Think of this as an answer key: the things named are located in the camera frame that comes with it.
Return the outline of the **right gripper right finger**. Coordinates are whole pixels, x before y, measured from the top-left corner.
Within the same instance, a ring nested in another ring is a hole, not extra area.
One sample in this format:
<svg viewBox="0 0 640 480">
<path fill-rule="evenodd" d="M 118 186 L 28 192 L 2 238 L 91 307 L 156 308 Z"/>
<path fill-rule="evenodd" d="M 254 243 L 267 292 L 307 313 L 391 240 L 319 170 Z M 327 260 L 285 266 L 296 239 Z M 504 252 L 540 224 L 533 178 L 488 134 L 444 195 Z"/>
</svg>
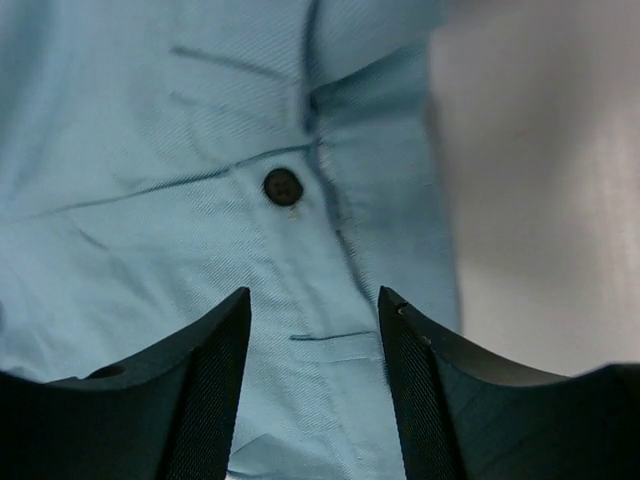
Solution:
<svg viewBox="0 0 640 480">
<path fill-rule="evenodd" d="M 378 310 L 408 478 L 638 477 L 637 365 L 565 377 L 488 351 L 389 288 Z"/>
</svg>

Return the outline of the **light blue trousers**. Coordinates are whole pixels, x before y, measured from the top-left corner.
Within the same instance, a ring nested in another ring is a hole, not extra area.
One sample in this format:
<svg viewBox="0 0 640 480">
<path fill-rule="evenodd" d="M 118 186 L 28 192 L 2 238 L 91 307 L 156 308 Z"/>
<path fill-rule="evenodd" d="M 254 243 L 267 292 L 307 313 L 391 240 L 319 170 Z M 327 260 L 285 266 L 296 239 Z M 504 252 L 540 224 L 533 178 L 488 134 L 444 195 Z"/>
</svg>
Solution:
<svg viewBox="0 0 640 480">
<path fill-rule="evenodd" d="M 377 297 L 459 324 L 443 1 L 5 1 L 1 367 L 83 376 L 249 288 L 234 479 L 401 479 Z"/>
</svg>

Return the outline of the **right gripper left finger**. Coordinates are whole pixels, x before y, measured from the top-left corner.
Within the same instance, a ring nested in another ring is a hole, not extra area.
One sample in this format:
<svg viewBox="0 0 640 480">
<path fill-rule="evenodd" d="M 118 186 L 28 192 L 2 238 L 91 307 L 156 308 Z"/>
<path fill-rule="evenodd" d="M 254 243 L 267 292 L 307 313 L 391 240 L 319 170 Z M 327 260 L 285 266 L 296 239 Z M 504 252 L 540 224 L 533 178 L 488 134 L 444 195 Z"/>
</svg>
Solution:
<svg viewBox="0 0 640 480">
<path fill-rule="evenodd" d="M 225 478 L 250 325 L 250 293 L 240 288 L 84 379 L 2 374 L 2 478 Z"/>
</svg>

